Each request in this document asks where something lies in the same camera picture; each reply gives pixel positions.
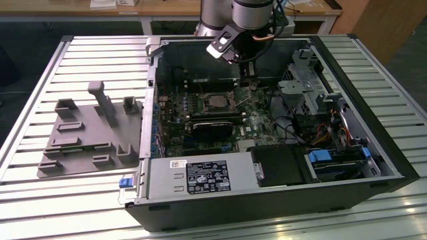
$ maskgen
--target aluminum slotted table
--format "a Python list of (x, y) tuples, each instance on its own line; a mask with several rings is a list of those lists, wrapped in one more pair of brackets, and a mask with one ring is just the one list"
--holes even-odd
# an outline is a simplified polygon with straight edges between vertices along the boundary
[[(88, 81), (113, 102), (144, 102), (146, 36), (64, 37), (0, 150), (0, 239), (347, 239), (421, 238), (427, 233), (427, 117), (357, 39), (321, 36), (420, 180), (352, 209), (149, 233), (118, 203), (118, 180), (133, 169), (38, 179), (57, 99), (94, 104)], [(333, 91), (337, 88), (325, 75)]]

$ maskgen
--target blue release latch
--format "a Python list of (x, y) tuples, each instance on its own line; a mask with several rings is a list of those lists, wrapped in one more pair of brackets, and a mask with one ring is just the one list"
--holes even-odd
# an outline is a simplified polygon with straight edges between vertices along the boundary
[(365, 158), (371, 157), (371, 152), (369, 152), (369, 149), (367, 147), (361, 148), (361, 152), (363, 152), (363, 155), (364, 155)]
[(313, 150), (311, 153), (308, 153), (308, 159), (309, 162), (317, 162), (317, 161), (331, 161), (332, 157), (328, 150)]
[(133, 188), (133, 176), (126, 177), (126, 178), (121, 178), (118, 181), (118, 187), (121, 189)]

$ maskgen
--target regulatory label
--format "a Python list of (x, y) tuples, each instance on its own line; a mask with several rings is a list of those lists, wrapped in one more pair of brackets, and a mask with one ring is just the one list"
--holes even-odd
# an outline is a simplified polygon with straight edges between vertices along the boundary
[(172, 160), (170, 161), (170, 169), (184, 168), (186, 164), (186, 160)]
[(205, 194), (232, 189), (227, 161), (186, 163), (186, 192)]

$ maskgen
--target wooden cabinet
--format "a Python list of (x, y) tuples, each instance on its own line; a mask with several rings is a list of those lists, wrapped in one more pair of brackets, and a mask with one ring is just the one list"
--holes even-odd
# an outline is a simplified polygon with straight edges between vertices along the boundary
[(336, 0), (343, 8), (331, 34), (356, 34), (381, 64), (427, 15), (427, 0)]

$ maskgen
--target chip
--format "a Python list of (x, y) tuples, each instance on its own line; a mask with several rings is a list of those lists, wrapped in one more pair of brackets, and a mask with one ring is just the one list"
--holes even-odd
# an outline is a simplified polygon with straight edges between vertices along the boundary
[(210, 95), (208, 96), (206, 103), (210, 107), (225, 108), (228, 105), (227, 97), (224, 95)]

